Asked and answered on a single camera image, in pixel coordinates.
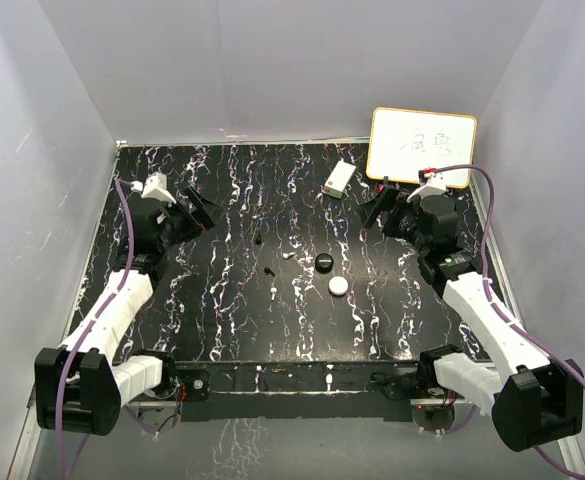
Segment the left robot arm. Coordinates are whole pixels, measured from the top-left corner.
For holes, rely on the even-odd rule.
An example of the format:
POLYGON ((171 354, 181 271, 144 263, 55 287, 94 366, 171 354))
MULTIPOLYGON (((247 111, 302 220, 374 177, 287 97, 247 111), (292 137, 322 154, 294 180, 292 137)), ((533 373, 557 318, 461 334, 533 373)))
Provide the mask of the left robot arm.
POLYGON ((214 228, 223 209, 191 186, 183 191, 186 203, 163 186, 128 186, 134 197, 119 196, 125 244, 102 293, 60 345, 42 349, 34 361, 36 418, 43 429, 105 436, 132 400, 148 392, 166 399, 177 390, 170 354, 140 350, 120 364, 114 356, 165 275, 169 250, 214 228))

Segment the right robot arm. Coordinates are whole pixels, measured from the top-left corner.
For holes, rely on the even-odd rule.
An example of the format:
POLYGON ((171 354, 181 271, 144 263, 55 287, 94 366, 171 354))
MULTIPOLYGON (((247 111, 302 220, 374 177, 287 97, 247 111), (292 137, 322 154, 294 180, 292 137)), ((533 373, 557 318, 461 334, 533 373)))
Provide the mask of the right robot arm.
POLYGON ((519 334, 520 323, 482 276, 481 261, 462 248, 460 215, 446 196, 439 175, 413 193, 384 184, 359 205, 369 229, 381 213, 382 232, 405 240, 417 253, 423 280, 468 325, 494 366, 470 359, 461 348, 445 345, 421 353, 419 388, 438 397, 452 390, 488 414, 498 436, 515 452, 580 433, 583 388, 571 375, 578 366, 561 366, 519 334))

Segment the white earbud charging case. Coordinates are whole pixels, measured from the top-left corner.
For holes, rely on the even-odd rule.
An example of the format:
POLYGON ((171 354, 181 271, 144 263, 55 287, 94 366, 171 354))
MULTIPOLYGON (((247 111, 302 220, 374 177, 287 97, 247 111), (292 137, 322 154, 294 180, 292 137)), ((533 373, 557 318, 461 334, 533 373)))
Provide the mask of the white earbud charging case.
POLYGON ((341 297, 348 292, 349 283, 342 276, 334 276, 328 282, 329 292, 337 297, 341 297))

